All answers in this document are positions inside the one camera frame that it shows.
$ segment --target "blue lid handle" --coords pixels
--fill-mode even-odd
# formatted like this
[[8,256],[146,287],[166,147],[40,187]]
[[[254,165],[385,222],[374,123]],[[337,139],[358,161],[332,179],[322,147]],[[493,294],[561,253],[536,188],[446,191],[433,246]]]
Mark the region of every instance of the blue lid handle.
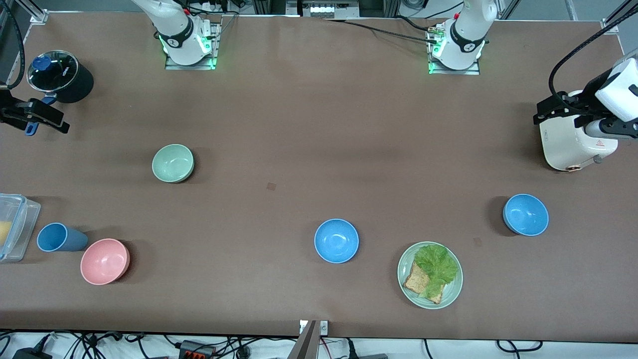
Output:
[[49,66],[51,66],[51,57],[48,57],[48,56],[36,57],[31,62],[31,66],[33,66],[33,68],[38,71],[44,71]]

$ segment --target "plastic container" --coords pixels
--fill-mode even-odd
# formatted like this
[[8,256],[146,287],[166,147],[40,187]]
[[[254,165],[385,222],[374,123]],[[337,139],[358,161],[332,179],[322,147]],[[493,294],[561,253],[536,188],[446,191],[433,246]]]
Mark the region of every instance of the plastic container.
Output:
[[19,194],[0,194],[0,263],[24,258],[39,214],[39,203]]

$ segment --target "green bowl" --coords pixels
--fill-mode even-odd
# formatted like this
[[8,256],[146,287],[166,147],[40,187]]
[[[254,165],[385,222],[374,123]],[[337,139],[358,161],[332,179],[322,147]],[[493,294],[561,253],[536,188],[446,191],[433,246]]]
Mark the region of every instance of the green bowl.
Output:
[[190,149],[182,144],[169,144],[153,157],[153,174],[160,181],[177,183],[193,173],[195,159]]

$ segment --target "food container lid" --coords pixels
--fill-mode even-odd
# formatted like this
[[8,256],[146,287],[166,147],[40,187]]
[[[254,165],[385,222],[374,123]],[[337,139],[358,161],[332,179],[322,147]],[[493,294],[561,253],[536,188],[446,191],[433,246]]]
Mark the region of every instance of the food container lid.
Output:
[[27,81],[38,91],[54,92],[69,86],[77,73],[78,61],[73,54],[53,50],[33,59],[27,71]]
[[22,233],[26,201],[23,195],[0,194],[0,258],[11,252]]

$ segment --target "power adapter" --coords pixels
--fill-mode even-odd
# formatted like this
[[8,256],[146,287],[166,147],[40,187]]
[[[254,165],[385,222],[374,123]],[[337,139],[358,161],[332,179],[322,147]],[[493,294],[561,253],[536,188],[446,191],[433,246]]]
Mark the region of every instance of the power adapter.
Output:
[[38,353],[33,348],[22,348],[15,352],[13,355],[13,359],[52,359],[53,356],[50,356],[46,353]]
[[215,347],[206,344],[184,340],[179,346],[179,358],[211,359]]

